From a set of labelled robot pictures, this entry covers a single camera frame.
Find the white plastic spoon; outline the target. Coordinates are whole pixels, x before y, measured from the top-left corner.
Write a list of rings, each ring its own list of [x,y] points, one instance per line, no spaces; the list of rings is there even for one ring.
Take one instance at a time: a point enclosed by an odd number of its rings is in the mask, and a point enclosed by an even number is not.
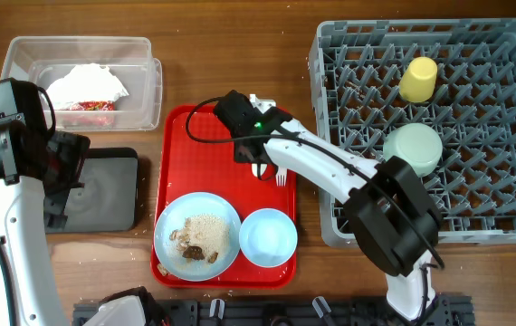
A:
[[[253,163],[251,165],[251,168],[252,168],[252,173],[255,177],[261,177],[264,174],[264,172],[266,171],[267,166],[265,164]]]

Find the white plastic fork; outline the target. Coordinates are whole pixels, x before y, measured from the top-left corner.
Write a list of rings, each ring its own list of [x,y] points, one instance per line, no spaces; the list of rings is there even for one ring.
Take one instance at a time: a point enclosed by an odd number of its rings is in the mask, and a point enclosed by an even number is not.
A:
[[[287,180],[287,169],[286,168],[278,168],[276,175],[275,175],[276,185],[278,187],[284,187],[286,185],[286,180]]]

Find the red candy wrapper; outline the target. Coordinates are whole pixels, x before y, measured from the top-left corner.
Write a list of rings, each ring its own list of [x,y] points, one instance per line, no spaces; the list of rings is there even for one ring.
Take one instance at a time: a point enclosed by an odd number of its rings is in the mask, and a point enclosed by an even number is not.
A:
[[[63,126],[108,127],[115,120],[112,101],[82,101],[73,103],[60,117]]]

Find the white paper napkin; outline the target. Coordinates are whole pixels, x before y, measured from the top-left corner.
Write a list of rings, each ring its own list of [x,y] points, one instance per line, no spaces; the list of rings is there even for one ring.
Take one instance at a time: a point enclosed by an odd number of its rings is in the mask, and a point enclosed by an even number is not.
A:
[[[97,63],[76,65],[46,90],[56,110],[71,110],[78,104],[112,104],[129,96],[120,79],[110,68]]]

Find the mint green bowl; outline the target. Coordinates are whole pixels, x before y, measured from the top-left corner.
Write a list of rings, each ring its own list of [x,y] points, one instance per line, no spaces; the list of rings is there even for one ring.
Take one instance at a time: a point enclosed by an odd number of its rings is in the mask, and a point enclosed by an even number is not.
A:
[[[403,159],[419,177],[432,173],[443,154],[443,142],[437,132],[421,123],[409,123],[387,135],[384,160]]]

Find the yellow plastic cup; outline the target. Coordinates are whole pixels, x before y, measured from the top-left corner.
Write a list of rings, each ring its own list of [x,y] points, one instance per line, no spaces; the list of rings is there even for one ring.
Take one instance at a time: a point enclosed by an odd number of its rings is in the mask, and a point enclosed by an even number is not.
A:
[[[415,58],[400,80],[400,96],[413,103],[428,101],[434,94],[437,74],[438,67],[433,59]]]

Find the grey dishwasher rack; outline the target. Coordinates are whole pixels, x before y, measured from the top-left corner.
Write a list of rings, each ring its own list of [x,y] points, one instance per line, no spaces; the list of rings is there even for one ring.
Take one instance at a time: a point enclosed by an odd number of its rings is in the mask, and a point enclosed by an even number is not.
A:
[[[425,102],[399,83],[417,57],[438,67]],[[423,182],[441,211],[444,243],[516,244],[516,18],[345,20],[321,23],[309,54],[318,135],[383,159],[407,123],[443,142]]]

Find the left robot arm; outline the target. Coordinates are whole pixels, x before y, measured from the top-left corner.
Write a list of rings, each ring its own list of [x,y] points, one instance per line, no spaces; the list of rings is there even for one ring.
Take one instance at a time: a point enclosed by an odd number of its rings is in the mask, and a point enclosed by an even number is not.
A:
[[[0,81],[0,325],[65,325],[46,236],[135,215],[138,156],[59,131],[42,87]]]

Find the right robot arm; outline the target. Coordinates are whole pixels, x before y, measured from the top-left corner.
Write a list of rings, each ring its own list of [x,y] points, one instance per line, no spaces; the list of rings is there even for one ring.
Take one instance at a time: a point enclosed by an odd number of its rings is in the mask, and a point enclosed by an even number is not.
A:
[[[378,163],[319,138],[275,106],[238,91],[215,99],[239,163],[287,168],[334,196],[362,253],[387,277],[387,303],[423,321],[435,293],[430,270],[443,217],[415,171],[401,158]]]

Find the clear plastic waste bin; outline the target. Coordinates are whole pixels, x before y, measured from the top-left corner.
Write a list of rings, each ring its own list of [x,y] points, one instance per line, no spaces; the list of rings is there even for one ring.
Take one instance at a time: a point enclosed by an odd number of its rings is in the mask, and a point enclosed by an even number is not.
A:
[[[10,43],[1,77],[44,89],[75,67],[98,64],[118,78],[128,94],[112,110],[65,109],[51,95],[57,128],[77,132],[153,130],[159,124],[162,66],[145,37],[19,36]]]

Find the black rectangular tray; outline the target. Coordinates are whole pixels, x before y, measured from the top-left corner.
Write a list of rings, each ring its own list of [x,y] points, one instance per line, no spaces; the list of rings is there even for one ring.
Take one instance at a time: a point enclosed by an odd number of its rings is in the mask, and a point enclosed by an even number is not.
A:
[[[63,232],[96,233],[130,230],[136,223],[139,159],[135,149],[90,149],[79,181],[84,188],[48,197],[67,199]]]

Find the small light blue bowl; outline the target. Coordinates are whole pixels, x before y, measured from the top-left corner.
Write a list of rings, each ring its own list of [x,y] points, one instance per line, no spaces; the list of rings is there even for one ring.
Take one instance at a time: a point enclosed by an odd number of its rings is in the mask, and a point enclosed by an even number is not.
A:
[[[294,255],[298,232],[285,213],[274,208],[262,208],[243,220],[239,245],[252,264],[262,268],[279,267]]]

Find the large light blue plate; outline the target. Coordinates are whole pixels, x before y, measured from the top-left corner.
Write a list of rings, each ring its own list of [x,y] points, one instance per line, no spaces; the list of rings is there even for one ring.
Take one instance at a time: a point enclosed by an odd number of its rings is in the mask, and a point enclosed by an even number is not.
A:
[[[229,251],[214,264],[205,261],[188,261],[178,252],[176,244],[169,240],[175,229],[183,227],[191,216],[210,214],[220,216],[229,225]],[[154,256],[169,274],[189,282],[202,282],[225,272],[240,252],[238,235],[241,219],[236,210],[223,198],[195,192],[183,195],[171,202],[160,214],[154,230]]]

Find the food scrap on tray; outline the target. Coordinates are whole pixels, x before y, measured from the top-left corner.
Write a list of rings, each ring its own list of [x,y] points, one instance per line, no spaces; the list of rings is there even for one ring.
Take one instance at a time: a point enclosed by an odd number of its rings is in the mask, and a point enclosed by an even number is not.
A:
[[[162,264],[158,264],[157,268],[158,268],[158,271],[160,272],[160,274],[162,276],[168,276],[169,275],[169,271]]]

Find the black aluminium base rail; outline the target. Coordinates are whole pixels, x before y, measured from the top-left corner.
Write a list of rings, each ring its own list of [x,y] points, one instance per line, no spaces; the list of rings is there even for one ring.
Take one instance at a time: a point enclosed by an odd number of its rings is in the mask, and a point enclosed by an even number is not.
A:
[[[210,317],[210,302],[195,300],[158,301],[173,325],[271,325],[282,317],[291,325],[324,325],[313,303],[297,301],[234,301],[225,304],[220,322]],[[354,297],[348,301],[329,301],[329,318],[336,325],[406,325],[382,297]],[[472,298],[440,294],[426,310],[420,325],[474,326]]]

